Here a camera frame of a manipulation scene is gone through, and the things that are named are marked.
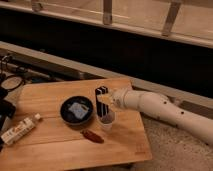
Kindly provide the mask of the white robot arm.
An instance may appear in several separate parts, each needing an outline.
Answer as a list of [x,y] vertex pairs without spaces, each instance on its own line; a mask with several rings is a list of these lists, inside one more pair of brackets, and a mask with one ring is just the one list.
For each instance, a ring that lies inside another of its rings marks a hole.
[[182,109],[163,94],[121,88],[100,94],[97,99],[110,107],[136,110],[154,119],[178,126],[213,146],[213,119]]

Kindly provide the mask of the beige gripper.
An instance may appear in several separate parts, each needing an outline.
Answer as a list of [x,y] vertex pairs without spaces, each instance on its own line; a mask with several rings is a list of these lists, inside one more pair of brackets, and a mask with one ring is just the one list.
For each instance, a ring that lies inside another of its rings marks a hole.
[[103,104],[105,104],[105,115],[109,113],[109,107],[113,108],[115,106],[114,91],[108,92],[108,88],[105,86],[101,86],[101,88],[102,90],[100,88],[95,89],[96,110],[99,117],[103,116]]

